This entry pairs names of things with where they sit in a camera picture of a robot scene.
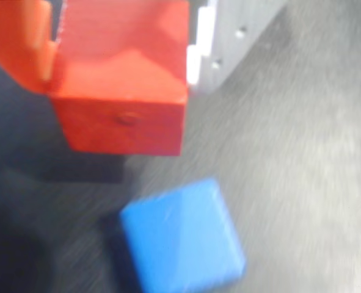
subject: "screw hole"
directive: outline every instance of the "screw hole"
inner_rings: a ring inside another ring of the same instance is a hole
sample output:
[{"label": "screw hole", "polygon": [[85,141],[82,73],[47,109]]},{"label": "screw hole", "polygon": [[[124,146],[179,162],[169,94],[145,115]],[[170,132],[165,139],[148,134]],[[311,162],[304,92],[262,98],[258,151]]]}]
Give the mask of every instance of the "screw hole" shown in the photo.
[{"label": "screw hole", "polygon": [[240,27],[237,31],[236,31],[236,38],[244,38],[247,34],[247,27],[246,26],[242,26]]},{"label": "screw hole", "polygon": [[211,67],[216,70],[220,69],[221,66],[222,66],[222,59],[217,59],[211,64]]}]

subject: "gray floor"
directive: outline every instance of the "gray floor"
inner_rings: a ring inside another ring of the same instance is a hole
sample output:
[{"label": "gray floor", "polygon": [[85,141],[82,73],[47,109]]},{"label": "gray floor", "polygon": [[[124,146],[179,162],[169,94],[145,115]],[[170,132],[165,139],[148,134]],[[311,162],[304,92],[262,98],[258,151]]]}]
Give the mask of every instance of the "gray floor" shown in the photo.
[{"label": "gray floor", "polygon": [[187,126],[178,158],[74,154],[0,70],[0,222],[45,248],[51,292],[112,292],[97,218],[215,176],[249,259],[218,292],[361,293],[361,0],[291,1]]}]

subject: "red box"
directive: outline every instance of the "red box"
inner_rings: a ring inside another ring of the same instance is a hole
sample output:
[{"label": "red box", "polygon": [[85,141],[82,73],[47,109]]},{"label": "red box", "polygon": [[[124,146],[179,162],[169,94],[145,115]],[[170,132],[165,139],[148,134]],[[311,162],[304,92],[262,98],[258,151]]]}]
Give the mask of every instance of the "red box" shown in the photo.
[{"label": "red box", "polygon": [[188,2],[68,0],[49,96],[78,151],[178,155]]}]

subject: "red plastic object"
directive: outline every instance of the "red plastic object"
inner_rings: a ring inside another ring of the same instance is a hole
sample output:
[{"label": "red plastic object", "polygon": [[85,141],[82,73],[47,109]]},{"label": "red plastic object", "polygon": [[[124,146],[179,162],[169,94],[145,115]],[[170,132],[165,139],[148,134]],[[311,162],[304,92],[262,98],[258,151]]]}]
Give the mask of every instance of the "red plastic object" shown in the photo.
[{"label": "red plastic object", "polygon": [[178,155],[187,1],[68,0],[49,96],[78,151]]},{"label": "red plastic object", "polygon": [[0,66],[22,87],[44,93],[56,44],[50,40],[51,4],[40,0],[0,1]]}]

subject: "blue cube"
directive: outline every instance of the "blue cube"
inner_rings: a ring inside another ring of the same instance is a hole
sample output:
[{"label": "blue cube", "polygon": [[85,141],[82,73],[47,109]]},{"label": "blue cube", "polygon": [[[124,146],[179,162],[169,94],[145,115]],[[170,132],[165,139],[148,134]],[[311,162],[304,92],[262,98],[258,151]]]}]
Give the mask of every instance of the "blue cube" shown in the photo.
[{"label": "blue cube", "polygon": [[120,220],[145,293],[204,291],[245,271],[241,245],[213,179],[131,203]]}]

